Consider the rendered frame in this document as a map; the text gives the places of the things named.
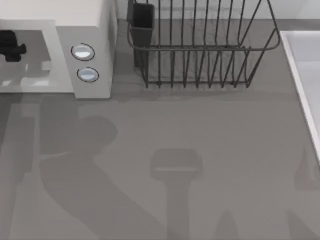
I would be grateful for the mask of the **round silver microwave knob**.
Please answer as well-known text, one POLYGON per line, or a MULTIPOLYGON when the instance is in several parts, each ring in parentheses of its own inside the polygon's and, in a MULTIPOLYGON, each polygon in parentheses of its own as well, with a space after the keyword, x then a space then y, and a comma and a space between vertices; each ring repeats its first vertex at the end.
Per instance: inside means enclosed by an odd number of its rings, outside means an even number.
POLYGON ((95 50, 86 43, 74 45, 70 49, 71 55, 79 61, 90 61, 95 57, 95 50))
POLYGON ((86 83, 93 83, 99 79, 99 72, 92 67, 85 67, 77 70, 77 77, 86 83))

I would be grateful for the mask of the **pale microwave oven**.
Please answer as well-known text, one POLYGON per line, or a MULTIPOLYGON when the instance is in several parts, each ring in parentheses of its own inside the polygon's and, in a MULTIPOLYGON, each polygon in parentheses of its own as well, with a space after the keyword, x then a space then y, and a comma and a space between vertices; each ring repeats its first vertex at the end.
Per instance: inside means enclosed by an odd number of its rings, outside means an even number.
POLYGON ((72 92, 77 99, 108 99, 113 82, 117 13, 115 0, 0 0, 0 20, 52 20, 58 32, 68 67, 72 92), (85 43, 94 48, 95 57, 80 61, 71 47, 85 43), (83 82, 77 70, 94 68, 95 82, 83 82))

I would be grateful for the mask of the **dark grey cutlery holder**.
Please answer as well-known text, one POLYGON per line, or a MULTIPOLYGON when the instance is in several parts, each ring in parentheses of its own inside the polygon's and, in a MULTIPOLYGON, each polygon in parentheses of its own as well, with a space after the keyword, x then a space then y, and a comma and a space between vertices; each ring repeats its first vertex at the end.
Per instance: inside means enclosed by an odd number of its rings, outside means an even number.
POLYGON ((151 45, 155 24, 155 6, 128 0, 127 22, 134 48, 148 48, 151 45))

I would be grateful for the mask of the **microwave oven door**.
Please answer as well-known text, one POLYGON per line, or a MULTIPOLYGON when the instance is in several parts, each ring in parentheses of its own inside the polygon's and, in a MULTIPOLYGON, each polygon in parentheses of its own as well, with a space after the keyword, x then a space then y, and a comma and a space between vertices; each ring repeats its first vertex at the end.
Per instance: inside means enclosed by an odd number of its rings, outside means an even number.
POLYGON ((0 30, 13 31, 18 45, 26 45, 19 62, 0 54, 0 94, 73 92, 53 20, 0 19, 0 30))

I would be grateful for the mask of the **white sink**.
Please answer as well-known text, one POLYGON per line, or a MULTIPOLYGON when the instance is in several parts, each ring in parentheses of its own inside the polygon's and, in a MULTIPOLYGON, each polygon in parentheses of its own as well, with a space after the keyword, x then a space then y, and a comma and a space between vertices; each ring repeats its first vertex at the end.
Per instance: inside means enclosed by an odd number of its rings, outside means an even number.
POLYGON ((320 30, 283 30, 280 36, 320 165, 320 30))

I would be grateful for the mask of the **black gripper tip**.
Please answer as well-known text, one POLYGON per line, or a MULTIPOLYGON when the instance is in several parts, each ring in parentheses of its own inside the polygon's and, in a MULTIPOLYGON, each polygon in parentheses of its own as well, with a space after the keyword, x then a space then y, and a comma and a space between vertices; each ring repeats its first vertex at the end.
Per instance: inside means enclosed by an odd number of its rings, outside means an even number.
POLYGON ((21 55, 26 53, 26 45, 18 45, 17 36, 12 30, 0 30, 0 55, 4 56, 6 62, 20 62, 21 55))

